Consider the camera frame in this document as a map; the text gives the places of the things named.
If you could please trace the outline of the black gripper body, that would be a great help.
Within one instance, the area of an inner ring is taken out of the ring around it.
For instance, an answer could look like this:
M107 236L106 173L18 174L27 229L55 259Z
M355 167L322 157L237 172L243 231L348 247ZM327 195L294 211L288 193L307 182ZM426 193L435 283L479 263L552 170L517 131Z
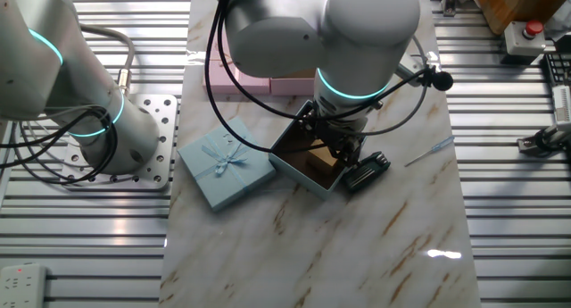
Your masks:
M333 121L316 121L319 114L311 106L301 111L300 116L301 128L306 136L318 139L328 147L357 148L365 141L364 137L343 133L344 130L350 130L351 127L339 126Z

